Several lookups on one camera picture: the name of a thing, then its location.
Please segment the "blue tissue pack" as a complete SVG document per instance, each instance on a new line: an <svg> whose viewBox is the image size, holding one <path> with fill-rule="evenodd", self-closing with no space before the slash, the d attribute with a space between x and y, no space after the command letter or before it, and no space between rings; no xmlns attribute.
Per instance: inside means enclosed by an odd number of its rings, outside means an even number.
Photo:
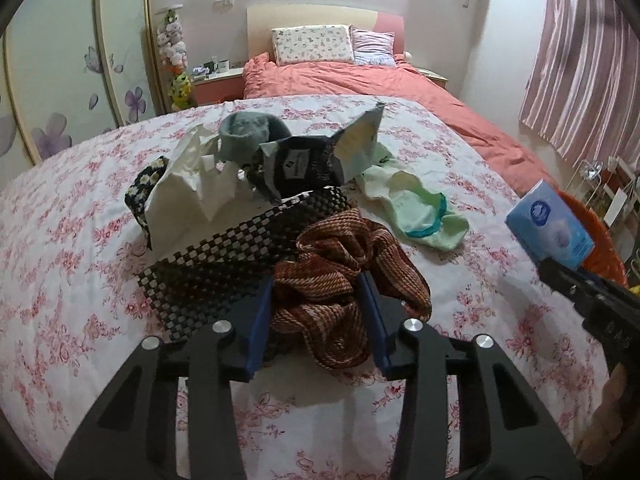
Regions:
<svg viewBox="0 0 640 480"><path fill-rule="evenodd" d="M506 226L538 266L550 258L577 270L594 241L558 192L540 180L506 215Z"/></svg>

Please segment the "black white checkered cloth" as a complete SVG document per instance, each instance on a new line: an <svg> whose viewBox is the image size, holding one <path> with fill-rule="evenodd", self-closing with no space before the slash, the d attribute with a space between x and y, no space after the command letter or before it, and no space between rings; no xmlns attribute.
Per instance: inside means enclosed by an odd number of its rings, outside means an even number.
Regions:
<svg viewBox="0 0 640 480"><path fill-rule="evenodd" d="M137 275L138 284L168 339L185 340L223 318L276 263L294 255L308 226L349 208L340 188L297 195L158 260Z"/></svg>

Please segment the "black white floral cloth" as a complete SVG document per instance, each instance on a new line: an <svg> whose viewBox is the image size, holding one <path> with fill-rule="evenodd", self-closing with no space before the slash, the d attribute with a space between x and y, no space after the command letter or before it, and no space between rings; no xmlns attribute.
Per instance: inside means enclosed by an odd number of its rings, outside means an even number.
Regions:
<svg viewBox="0 0 640 480"><path fill-rule="evenodd" d="M125 193L125 205L142 229L146 248L152 249L149 222L146 220L145 206L157 182L163 177L168 166L168 158L160 156L140 171Z"/></svg>

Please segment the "white tissue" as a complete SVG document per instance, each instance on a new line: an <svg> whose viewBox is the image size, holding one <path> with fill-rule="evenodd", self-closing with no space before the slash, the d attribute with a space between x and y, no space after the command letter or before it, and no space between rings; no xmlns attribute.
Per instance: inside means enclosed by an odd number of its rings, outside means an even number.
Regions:
<svg viewBox="0 0 640 480"><path fill-rule="evenodd" d="M180 238L212 226L230 207L252 198L240 166L221 160L218 134L203 125L191 128L144 205L152 251L168 252Z"/></svg>

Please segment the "blue white foil wrapper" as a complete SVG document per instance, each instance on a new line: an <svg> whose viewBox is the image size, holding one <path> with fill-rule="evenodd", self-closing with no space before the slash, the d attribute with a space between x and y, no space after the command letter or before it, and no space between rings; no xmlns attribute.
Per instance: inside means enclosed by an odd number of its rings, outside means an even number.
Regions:
<svg viewBox="0 0 640 480"><path fill-rule="evenodd" d="M378 102L330 136L286 136L259 145L248 182L271 203L341 186L373 165L385 104Z"/></svg>

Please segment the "floral pink white bedsheet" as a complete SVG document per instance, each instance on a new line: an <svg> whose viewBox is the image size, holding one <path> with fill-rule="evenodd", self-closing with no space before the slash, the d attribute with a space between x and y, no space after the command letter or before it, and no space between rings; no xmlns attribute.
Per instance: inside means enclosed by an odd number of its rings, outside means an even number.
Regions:
<svg viewBox="0 0 640 480"><path fill-rule="evenodd" d="M69 148L2 191L1 408L47 474L126 357L162 329L137 283L152 256L124 202L138 173L192 128L216 130L237 110L278 116L295 134L331 134L373 104L370 96L289 96L157 117ZM576 443L608 367L506 227L516 194L424 105L386 99L378 137L469 221L449 254L404 244L431 287L432 325L454 338L493 336ZM232 388L248 476L385 478L404 392L371 364L330 372L307 353L279 356Z"/></svg>

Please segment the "light green sock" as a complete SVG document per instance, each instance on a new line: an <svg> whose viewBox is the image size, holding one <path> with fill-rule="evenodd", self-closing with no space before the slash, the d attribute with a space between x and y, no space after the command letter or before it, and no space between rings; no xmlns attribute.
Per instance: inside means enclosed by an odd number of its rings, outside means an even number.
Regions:
<svg viewBox="0 0 640 480"><path fill-rule="evenodd" d="M392 228L413 243L451 252L469 232L469 221L449 207L447 197L429 191L381 143L373 164L356 181L362 195L382 207Z"/></svg>

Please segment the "pink striped curtain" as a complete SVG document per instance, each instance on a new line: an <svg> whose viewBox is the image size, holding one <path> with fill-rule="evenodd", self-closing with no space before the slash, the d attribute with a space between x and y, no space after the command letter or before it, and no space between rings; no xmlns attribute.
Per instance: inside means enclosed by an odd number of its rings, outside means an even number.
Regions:
<svg viewBox="0 0 640 480"><path fill-rule="evenodd" d="M639 167L639 39L615 0L547 0L520 122L572 165Z"/></svg>

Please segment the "right bedside table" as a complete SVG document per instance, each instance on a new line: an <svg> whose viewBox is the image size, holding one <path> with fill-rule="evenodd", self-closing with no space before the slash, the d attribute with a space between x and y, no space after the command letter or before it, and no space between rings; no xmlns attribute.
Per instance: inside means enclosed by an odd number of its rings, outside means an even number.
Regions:
<svg viewBox="0 0 640 480"><path fill-rule="evenodd" d="M437 84L440 88L447 87L448 79L445 76L439 75L438 73L435 73L432 70L428 70L427 68L418 67L416 70L431 82Z"/></svg>

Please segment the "striped pink pillow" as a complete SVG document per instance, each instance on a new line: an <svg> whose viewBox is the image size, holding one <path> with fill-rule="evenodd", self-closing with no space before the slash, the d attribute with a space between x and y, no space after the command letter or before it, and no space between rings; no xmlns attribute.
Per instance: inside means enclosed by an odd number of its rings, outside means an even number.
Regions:
<svg viewBox="0 0 640 480"><path fill-rule="evenodd" d="M352 37L354 63L357 65L395 66L394 41L392 32L349 27Z"/></svg>

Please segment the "floral white pillow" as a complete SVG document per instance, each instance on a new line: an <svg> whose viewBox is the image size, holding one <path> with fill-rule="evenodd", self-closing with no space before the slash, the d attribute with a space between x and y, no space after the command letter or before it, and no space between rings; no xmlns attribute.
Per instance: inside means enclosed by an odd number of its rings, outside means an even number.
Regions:
<svg viewBox="0 0 640 480"><path fill-rule="evenodd" d="M352 40L347 25L273 28L271 43L278 65L310 62L352 64L354 62L354 50L352 50Z"/></svg>

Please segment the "coral red duvet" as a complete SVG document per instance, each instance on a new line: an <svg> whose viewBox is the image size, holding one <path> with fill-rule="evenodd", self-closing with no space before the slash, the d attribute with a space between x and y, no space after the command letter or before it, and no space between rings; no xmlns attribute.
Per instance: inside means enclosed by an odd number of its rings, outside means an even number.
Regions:
<svg viewBox="0 0 640 480"><path fill-rule="evenodd" d="M538 181L558 184L542 160L446 89L400 61L396 66L341 62L279 65L262 53L243 67L247 99L300 94L390 96L421 104L462 137L518 195Z"/></svg>

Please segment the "pink bedside table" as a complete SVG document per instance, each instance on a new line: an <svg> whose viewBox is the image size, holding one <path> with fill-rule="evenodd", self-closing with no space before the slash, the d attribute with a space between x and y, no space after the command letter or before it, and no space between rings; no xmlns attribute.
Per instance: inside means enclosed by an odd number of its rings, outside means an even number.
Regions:
<svg viewBox="0 0 640 480"><path fill-rule="evenodd" d="M228 72L213 74L194 82L193 97L198 106L242 100L244 96L243 69L230 68Z"/></svg>

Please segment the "plush toy hanging stack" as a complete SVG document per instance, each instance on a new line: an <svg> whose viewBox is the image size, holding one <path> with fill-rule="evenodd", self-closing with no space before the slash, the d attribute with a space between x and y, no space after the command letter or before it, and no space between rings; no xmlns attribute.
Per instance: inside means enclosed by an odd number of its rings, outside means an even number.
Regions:
<svg viewBox="0 0 640 480"><path fill-rule="evenodd" d="M193 106L192 79L183 28L178 10L171 6L160 12L162 18L156 28L156 45L160 57L160 68L167 84L170 107L174 112Z"/></svg>

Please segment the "beige pink headboard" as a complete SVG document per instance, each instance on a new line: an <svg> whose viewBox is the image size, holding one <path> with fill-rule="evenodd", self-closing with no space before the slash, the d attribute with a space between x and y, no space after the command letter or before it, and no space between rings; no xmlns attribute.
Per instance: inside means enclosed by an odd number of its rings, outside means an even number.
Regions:
<svg viewBox="0 0 640 480"><path fill-rule="evenodd" d="M303 25L354 25L374 32L394 34L394 53L405 53L405 20L382 11L326 6L325 4L264 3L246 9L249 58L268 52L273 56L271 29Z"/></svg>

